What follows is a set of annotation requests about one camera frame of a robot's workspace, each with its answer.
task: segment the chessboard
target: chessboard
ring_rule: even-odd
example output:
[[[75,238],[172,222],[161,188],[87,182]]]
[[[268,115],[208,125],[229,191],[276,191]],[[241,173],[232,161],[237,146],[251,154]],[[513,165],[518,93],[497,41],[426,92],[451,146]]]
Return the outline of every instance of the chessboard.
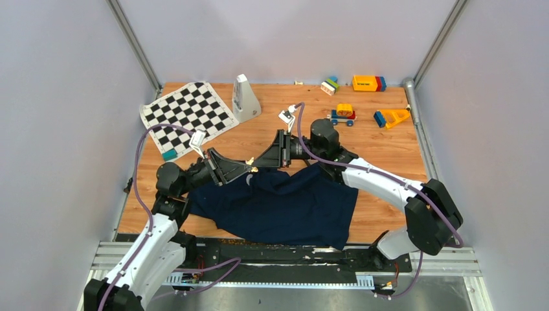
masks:
[[[145,127],[174,124],[206,132],[204,143],[238,125],[231,110],[209,83],[194,82],[140,108]],[[175,150],[178,159],[192,151],[190,136],[173,128],[156,128],[150,135],[161,154]]]

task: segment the wood surface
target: wood surface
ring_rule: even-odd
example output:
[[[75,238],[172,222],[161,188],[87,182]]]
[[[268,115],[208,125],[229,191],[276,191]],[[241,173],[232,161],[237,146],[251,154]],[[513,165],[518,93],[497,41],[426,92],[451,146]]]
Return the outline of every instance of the wood surface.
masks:
[[[163,95],[184,86],[184,83],[167,83]],[[218,95],[231,108],[232,84],[212,84]],[[204,144],[203,149],[215,147],[225,157],[250,159],[259,156],[275,138],[276,130],[286,125],[278,114],[291,104],[304,101],[302,133],[309,136],[312,121],[325,118],[331,109],[342,102],[353,105],[357,114],[354,126],[339,124],[340,142],[349,151],[355,152],[368,162],[405,178],[426,181],[416,132],[410,119],[390,130],[377,127],[373,114],[377,109],[403,109],[407,105],[405,92],[400,87],[389,87],[385,92],[355,92],[350,86],[342,86],[329,96],[319,86],[294,86],[280,84],[253,84],[253,91],[262,105],[262,114],[248,122],[221,134]],[[176,163],[187,168],[196,161],[197,154],[190,152]],[[140,195],[148,207],[155,198],[156,171],[162,164],[162,156],[154,142],[148,137],[139,164],[137,184]],[[294,161],[285,169],[290,174],[304,167],[302,161]],[[146,213],[135,199],[133,191],[124,209],[119,233],[139,233],[146,223]],[[373,242],[387,229],[396,229],[405,223],[404,215],[388,203],[361,191],[350,226],[349,242]],[[218,229],[212,220],[190,215],[182,229],[197,236],[234,237]]]

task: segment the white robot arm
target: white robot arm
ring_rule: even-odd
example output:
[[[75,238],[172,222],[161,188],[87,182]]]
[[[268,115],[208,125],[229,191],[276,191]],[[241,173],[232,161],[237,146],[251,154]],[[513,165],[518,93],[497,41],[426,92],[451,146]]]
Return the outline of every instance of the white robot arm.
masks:
[[[287,119],[291,124],[295,120],[292,116]],[[196,238],[179,231],[190,209],[182,195],[211,181],[225,185],[256,171],[257,167],[288,167],[292,159],[311,158],[326,160],[320,166],[327,178],[365,190],[405,214],[406,225],[385,231],[368,249],[368,256],[378,269],[413,251],[438,254],[452,237],[447,224],[458,229],[463,222],[441,182],[409,180],[373,166],[343,148],[331,122],[319,119],[311,125],[309,139],[278,130],[272,145],[255,160],[227,159],[210,148],[187,170],[175,163],[161,165],[157,171],[158,193],[151,210],[153,228],[147,224],[133,247],[105,279],[88,283],[84,310],[97,311],[106,293],[104,310],[145,310],[167,276],[185,260],[196,258]],[[444,220],[429,207],[429,201],[438,206]]]

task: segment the gray floor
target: gray floor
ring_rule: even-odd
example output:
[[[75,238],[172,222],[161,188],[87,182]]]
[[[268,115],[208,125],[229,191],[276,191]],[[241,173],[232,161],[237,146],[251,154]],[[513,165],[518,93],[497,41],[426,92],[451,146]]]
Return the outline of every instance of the gray floor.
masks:
[[[410,277],[400,277],[407,287]],[[161,287],[158,294],[171,291]],[[362,290],[211,288],[187,297],[169,296],[150,303],[147,311],[274,310],[472,310],[463,278],[421,277],[401,299],[384,301]]]

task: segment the wooden block toy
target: wooden block toy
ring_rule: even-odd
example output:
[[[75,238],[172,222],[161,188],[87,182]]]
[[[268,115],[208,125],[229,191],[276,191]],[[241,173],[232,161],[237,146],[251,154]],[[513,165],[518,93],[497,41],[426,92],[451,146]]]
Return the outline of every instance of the wooden block toy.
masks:
[[[353,76],[355,91],[383,92],[386,88],[387,84],[382,76]]]
[[[381,109],[374,113],[374,120],[377,125],[387,129],[403,122],[410,117],[410,111],[408,109]]]
[[[339,89],[337,78],[334,76],[329,77],[328,79],[326,79],[326,81],[321,83],[320,89],[326,92],[326,94],[328,94],[329,96],[334,95],[335,92],[337,92],[337,90]]]

